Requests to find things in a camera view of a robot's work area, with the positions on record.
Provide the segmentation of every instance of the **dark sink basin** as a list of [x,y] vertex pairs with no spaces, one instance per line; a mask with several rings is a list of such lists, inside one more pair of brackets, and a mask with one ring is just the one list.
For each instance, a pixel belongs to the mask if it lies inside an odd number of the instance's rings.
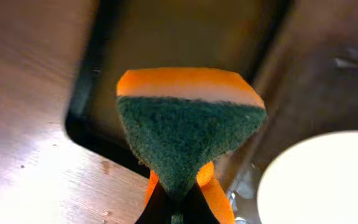
[[66,129],[74,142],[146,177],[128,149],[115,86],[128,69],[213,67],[251,82],[288,0],[101,0]]

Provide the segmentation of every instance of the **wooden surface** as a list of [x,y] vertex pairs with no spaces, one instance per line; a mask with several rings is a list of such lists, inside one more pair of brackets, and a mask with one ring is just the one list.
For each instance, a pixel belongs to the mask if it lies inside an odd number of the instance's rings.
[[63,121],[97,5],[0,0],[0,223],[134,223],[147,179]]

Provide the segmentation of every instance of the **green abrasive layer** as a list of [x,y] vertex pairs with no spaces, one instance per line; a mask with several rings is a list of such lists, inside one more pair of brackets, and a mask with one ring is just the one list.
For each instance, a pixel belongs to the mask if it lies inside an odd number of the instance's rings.
[[121,96],[117,103],[132,151],[177,201],[203,165],[237,149],[266,118],[263,108],[223,101]]

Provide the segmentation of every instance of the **sponge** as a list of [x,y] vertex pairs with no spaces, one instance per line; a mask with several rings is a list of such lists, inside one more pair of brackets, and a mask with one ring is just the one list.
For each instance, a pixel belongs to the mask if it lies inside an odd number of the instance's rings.
[[237,149],[266,117],[239,74],[213,68],[129,70],[117,107],[131,150],[178,202],[203,165]]

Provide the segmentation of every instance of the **wooden countertop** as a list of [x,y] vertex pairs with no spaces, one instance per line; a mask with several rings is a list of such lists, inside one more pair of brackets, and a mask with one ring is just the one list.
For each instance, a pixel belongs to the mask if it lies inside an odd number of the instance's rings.
[[134,223],[147,179],[63,121],[97,5],[0,0],[0,223]]

